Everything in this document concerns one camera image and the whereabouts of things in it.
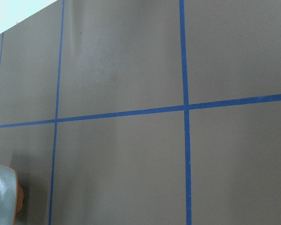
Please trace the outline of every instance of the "blue tape grid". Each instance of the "blue tape grid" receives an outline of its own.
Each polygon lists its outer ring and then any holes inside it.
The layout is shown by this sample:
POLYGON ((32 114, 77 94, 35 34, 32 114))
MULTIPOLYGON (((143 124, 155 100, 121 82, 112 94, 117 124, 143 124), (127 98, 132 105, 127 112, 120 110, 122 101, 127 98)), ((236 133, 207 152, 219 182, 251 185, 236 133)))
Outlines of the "blue tape grid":
MULTIPOLYGON (((278 95, 268 95, 260 97, 248 97, 239 98, 223 101, 214 101, 198 104, 189 104, 188 99, 188 80, 187 80, 187 60, 186 60, 186 44, 185 44, 185 17, 184 17, 184 0, 179 0, 179 10, 180 10, 180 36, 181 36, 181 59, 182 59, 182 76, 183 76, 183 94, 184 94, 184 104, 177 106, 153 108, 146 110, 134 110, 134 111, 124 111, 124 112, 112 112, 96 115, 86 115, 68 118, 59 118, 59 86, 60 86, 60 73, 61 73, 61 55, 62 55, 62 42, 63 42, 63 28, 64 28, 64 10, 65 10, 65 0, 62 1, 62 15, 61 15, 61 32, 60 32, 60 43, 59 43, 59 68, 58 68, 58 79, 57 79, 57 90, 56 90, 56 111, 55 119, 53 120, 40 120, 32 122, 23 123, 13 123, 0 125, 0 128, 12 128, 12 127, 23 127, 41 124, 51 124, 54 123, 54 142, 53 142, 53 152, 52 152, 52 177, 51 177, 51 192, 50 192, 50 206, 49 206, 49 221, 48 224, 51 225, 52 222, 52 201, 53 201, 53 188, 54 188, 54 167, 55 167, 55 152, 56 152, 56 140, 57 140, 57 128, 58 123, 70 122, 78 120, 94 120, 102 118, 111 117, 122 117, 122 116, 134 116, 134 115, 144 115, 144 114, 154 114, 154 113, 167 113, 167 112, 177 112, 184 111, 185 119, 185 178, 186 178, 186 224, 192 224, 192 211, 191 211, 191 149, 190 149, 190 122, 189 122, 189 110, 198 110, 205 108, 217 108, 233 105, 247 105, 247 104, 257 104, 265 102, 277 102, 281 101, 281 94, 278 95)), ((2 42, 0 49, 0 68, 1 68, 1 58, 2 49, 4 43, 4 33, 2 34, 2 42)))

